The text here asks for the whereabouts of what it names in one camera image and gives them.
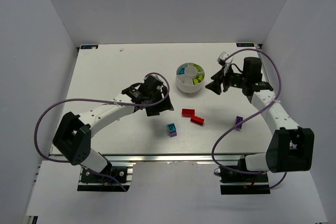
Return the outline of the lime lego brick small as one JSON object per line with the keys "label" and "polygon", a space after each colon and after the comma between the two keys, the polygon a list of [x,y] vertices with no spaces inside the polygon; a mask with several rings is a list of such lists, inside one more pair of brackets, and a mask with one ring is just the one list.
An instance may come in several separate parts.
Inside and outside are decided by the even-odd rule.
{"label": "lime lego brick small", "polygon": [[196,77],[195,79],[193,79],[193,85],[199,85],[203,82],[204,80],[204,76],[203,75],[199,75],[198,77]]}

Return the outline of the white round divided container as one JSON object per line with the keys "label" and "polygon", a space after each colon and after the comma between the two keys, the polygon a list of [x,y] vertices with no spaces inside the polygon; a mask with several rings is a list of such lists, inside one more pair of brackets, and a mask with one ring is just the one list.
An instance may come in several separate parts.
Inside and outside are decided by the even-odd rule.
{"label": "white round divided container", "polygon": [[[203,75],[205,78],[205,71],[197,72],[194,64],[195,63],[192,62],[184,63],[180,65],[176,70],[176,86],[180,91],[187,94],[197,93],[204,86],[204,80],[199,85],[193,85],[193,79],[195,79],[199,75]],[[185,68],[185,73],[183,75],[177,75],[178,71],[181,68]]]}

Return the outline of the lime lego plate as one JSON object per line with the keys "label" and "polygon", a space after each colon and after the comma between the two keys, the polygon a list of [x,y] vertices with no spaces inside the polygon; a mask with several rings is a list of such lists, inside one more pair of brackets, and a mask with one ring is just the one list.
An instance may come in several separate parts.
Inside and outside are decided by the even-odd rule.
{"label": "lime lego plate", "polygon": [[203,68],[197,64],[194,64],[194,67],[197,69],[197,72],[203,72]]}

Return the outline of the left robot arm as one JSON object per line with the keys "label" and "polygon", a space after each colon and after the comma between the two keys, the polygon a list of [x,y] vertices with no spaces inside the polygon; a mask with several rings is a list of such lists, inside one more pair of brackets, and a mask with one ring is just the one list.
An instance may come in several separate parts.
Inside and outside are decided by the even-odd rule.
{"label": "left robot arm", "polygon": [[149,73],[142,83],[123,89],[111,101],[99,101],[100,106],[80,114],[66,113],[57,128],[53,145],[71,165],[109,175],[112,165],[91,148],[92,138],[111,123],[139,110],[145,110],[147,116],[172,111],[169,91],[170,86],[162,75]]}

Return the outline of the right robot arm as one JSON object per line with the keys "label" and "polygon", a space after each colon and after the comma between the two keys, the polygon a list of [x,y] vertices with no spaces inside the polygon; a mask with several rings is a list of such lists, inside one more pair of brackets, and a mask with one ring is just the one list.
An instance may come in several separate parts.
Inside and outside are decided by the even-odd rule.
{"label": "right robot arm", "polygon": [[262,172],[300,172],[312,165],[314,133],[296,123],[277,101],[273,87],[262,79],[259,58],[246,57],[241,73],[235,73],[232,63],[219,58],[221,70],[214,74],[206,88],[221,94],[228,88],[239,88],[266,122],[272,138],[264,153],[241,158],[235,170],[242,174]]}

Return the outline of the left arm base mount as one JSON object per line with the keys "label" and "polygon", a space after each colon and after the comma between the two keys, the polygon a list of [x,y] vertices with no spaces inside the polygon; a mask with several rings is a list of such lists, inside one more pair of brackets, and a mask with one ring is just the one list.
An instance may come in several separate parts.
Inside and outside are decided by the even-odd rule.
{"label": "left arm base mount", "polygon": [[112,163],[110,170],[103,173],[104,175],[98,175],[97,172],[82,167],[77,191],[126,193],[132,181],[133,164]]}

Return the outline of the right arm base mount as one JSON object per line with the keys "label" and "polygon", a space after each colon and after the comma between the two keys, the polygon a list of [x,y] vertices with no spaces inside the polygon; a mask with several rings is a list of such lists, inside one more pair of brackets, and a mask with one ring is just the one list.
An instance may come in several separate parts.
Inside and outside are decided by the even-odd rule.
{"label": "right arm base mount", "polygon": [[222,167],[214,169],[219,177],[221,195],[267,195],[270,194],[267,174],[247,175],[232,172]]}

